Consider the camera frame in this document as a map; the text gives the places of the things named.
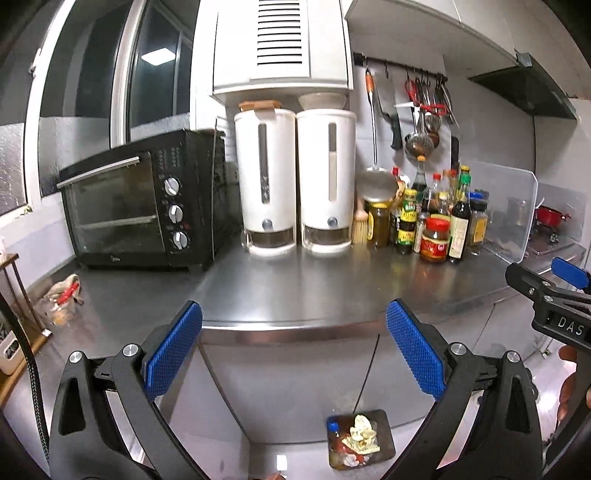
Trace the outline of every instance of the window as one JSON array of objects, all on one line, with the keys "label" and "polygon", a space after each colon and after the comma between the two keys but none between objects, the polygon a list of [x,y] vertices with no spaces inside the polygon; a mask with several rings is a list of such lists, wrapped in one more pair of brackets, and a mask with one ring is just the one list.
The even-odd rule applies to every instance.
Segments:
[{"label": "window", "polygon": [[109,149],[113,71],[131,2],[77,1],[57,41],[39,118],[41,195],[59,171]]},{"label": "window", "polygon": [[152,1],[147,8],[130,85],[132,141],[189,128],[192,40],[198,8],[199,2],[182,0]]},{"label": "window", "polygon": [[29,66],[59,6],[41,8],[0,63],[0,216],[26,205],[23,141],[33,77]]}]

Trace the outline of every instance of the finger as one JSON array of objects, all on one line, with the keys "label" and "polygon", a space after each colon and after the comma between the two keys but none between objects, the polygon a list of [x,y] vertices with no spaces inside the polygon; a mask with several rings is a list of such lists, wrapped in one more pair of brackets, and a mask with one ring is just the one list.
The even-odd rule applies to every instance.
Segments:
[{"label": "finger", "polygon": [[570,374],[567,379],[564,380],[564,383],[560,388],[560,396],[558,397],[560,403],[565,403],[569,400],[570,396],[573,394],[575,382],[574,374]]},{"label": "finger", "polygon": [[564,345],[558,350],[558,356],[561,360],[566,360],[567,362],[576,362],[577,350],[572,346]]},{"label": "finger", "polygon": [[556,418],[558,421],[563,421],[564,418],[566,417],[566,414],[569,410],[569,405],[565,402],[565,403],[561,403],[558,406],[558,412],[556,413]]}]

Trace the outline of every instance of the oven door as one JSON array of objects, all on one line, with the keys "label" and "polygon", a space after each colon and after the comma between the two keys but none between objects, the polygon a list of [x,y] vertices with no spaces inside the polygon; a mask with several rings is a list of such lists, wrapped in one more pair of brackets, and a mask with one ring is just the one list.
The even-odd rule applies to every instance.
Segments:
[{"label": "oven door", "polygon": [[76,175],[58,188],[82,263],[165,263],[149,154]]}]

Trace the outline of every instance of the wall outlet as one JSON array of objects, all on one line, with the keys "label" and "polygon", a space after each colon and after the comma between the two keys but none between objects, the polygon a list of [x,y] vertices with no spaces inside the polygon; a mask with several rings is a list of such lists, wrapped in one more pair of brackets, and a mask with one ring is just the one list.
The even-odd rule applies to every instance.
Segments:
[{"label": "wall outlet", "polygon": [[226,168],[226,181],[228,185],[238,184],[238,162],[227,161],[224,163]]}]

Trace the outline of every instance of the jar with red lid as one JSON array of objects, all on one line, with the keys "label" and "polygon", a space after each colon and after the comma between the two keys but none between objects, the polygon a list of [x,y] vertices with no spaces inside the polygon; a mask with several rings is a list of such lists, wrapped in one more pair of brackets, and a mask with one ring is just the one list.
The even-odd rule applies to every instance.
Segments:
[{"label": "jar with red lid", "polygon": [[447,220],[429,217],[421,238],[421,258],[428,262],[445,261],[449,246],[449,226]]}]

